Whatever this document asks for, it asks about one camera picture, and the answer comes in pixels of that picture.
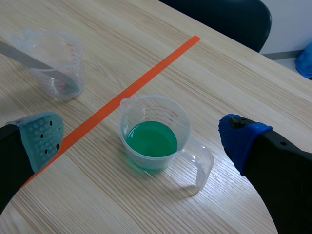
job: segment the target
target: black chair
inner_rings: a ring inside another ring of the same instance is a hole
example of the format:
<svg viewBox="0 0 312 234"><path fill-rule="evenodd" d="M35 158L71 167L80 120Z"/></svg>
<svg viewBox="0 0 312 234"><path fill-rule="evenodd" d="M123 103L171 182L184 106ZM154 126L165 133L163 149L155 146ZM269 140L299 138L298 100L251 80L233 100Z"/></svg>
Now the black chair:
<svg viewBox="0 0 312 234"><path fill-rule="evenodd" d="M271 29L271 14L260 0L159 0L259 52Z"/></svg>

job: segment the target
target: empty measuring cup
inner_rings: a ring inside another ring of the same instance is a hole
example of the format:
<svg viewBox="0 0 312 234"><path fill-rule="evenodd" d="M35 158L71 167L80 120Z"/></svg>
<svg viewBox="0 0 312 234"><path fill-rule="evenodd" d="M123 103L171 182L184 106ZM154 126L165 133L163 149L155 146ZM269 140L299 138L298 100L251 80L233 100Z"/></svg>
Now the empty measuring cup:
<svg viewBox="0 0 312 234"><path fill-rule="evenodd" d="M191 121L180 104L160 95L145 95L125 98L120 107L118 133L136 167L158 172L168 167L175 156L181 156L197 167L196 185L200 190L204 188L214 158L191 137ZM171 153L162 155L166 149Z"/></svg>
<svg viewBox="0 0 312 234"><path fill-rule="evenodd" d="M79 39L66 32L33 32L30 29L21 32L22 38L11 35L10 42L50 67L46 69L35 64L29 67L41 89L54 99L67 99L79 94L84 87Z"/></svg>

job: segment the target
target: measuring cup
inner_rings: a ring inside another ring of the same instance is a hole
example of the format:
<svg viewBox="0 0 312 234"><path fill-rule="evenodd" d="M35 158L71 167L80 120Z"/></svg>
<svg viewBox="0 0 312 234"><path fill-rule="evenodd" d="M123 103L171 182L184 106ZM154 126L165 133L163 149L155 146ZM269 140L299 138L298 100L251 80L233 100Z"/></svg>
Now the measuring cup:
<svg viewBox="0 0 312 234"><path fill-rule="evenodd" d="M22 52L49 65L52 69L29 67L41 89L53 99L67 99L78 95L84 87L81 65L81 44L78 38L66 32L33 32L23 29L23 37L10 36L10 42ZM68 78L47 75L60 71Z"/></svg>
<svg viewBox="0 0 312 234"><path fill-rule="evenodd" d="M168 97L145 95L125 98L120 103L118 133L131 162L147 172L158 172L181 156L197 167L196 185L202 190L214 164L214 158L205 146L191 137L191 121L185 109ZM133 150L126 142L128 133L138 124L157 121L168 126L176 136L177 151L164 157L149 157Z"/></svg>

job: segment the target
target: floor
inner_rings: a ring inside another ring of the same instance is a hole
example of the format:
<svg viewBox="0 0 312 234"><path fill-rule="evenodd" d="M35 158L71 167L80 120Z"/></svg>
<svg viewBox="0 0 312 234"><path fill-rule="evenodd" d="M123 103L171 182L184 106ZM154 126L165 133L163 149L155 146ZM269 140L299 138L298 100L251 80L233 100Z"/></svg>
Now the floor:
<svg viewBox="0 0 312 234"><path fill-rule="evenodd" d="M298 71L296 70L296 66L294 64L294 60L295 58L286 58L286 59L274 60L274 62L277 62L281 64L282 66L287 67L288 69L298 73Z"/></svg>

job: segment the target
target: wooden table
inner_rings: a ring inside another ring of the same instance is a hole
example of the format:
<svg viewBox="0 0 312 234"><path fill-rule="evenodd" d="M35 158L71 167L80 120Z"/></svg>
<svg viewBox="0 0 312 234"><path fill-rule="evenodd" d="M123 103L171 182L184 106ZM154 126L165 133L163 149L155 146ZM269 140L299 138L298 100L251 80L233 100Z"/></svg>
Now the wooden table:
<svg viewBox="0 0 312 234"><path fill-rule="evenodd" d="M27 70L0 59L0 126L51 110L65 135L193 35L201 41L136 95L179 101L215 165L196 195L195 168L182 159L148 177L124 161L115 110L6 207L0 233L272 234L255 189L225 155L217 131L225 114L270 124L312 152L312 83L157 0L3 0L2 29L61 30L83 44L86 87L58 103Z"/></svg>

